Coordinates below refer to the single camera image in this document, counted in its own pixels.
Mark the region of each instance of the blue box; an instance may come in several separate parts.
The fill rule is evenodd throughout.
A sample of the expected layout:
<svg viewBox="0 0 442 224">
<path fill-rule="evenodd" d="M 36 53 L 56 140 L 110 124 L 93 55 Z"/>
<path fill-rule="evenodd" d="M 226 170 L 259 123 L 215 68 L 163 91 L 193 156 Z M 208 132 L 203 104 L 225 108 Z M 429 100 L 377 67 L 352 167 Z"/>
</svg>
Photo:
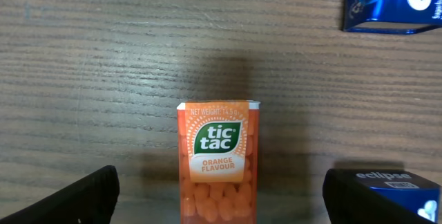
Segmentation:
<svg viewBox="0 0 442 224">
<path fill-rule="evenodd" d="M 355 179 L 411 212 L 437 223 L 440 186 L 408 171 L 357 171 Z"/>
<path fill-rule="evenodd" d="M 442 0 L 345 0 L 344 31 L 408 35 L 442 27 Z"/>
</svg>

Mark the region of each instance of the blue package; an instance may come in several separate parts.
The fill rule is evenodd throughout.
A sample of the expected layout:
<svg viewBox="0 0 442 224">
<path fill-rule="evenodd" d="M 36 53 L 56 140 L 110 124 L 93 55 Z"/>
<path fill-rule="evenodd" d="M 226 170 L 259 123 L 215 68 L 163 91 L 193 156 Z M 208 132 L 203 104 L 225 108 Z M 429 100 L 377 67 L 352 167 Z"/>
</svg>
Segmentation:
<svg viewBox="0 0 442 224">
<path fill-rule="evenodd" d="M 440 186 L 408 171 L 357 171 L 356 179 L 405 209 L 437 223 Z"/>
<path fill-rule="evenodd" d="M 345 0 L 344 31 L 408 35 L 442 27 L 442 0 Z"/>
</svg>

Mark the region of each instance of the brown tabletop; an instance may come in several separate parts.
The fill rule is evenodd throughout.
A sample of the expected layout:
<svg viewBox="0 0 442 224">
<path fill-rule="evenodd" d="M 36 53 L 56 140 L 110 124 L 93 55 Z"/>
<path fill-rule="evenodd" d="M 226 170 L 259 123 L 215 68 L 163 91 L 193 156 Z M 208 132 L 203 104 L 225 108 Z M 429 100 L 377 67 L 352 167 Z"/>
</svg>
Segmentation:
<svg viewBox="0 0 442 224">
<path fill-rule="evenodd" d="M 331 167 L 442 184 L 442 31 L 340 31 L 343 0 L 0 0 L 0 216 L 104 165 L 113 223 L 178 223 L 176 106 L 261 104 L 259 223 L 327 223 Z"/>
</svg>

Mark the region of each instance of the candy box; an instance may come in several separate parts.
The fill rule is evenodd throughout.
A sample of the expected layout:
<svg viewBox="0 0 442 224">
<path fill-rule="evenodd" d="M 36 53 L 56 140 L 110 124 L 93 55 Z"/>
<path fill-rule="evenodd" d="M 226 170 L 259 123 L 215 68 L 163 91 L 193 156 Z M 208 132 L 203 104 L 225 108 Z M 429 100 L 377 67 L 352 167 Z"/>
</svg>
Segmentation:
<svg viewBox="0 0 442 224">
<path fill-rule="evenodd" d="M 181 223 L 256 223 L 259 102 L 177 108 Z"/>
<path fill-rule="evenodd" d="M 442 26 L 442 0 L 345 0 L 344 31 L 415 34 Z"/>
</svg>

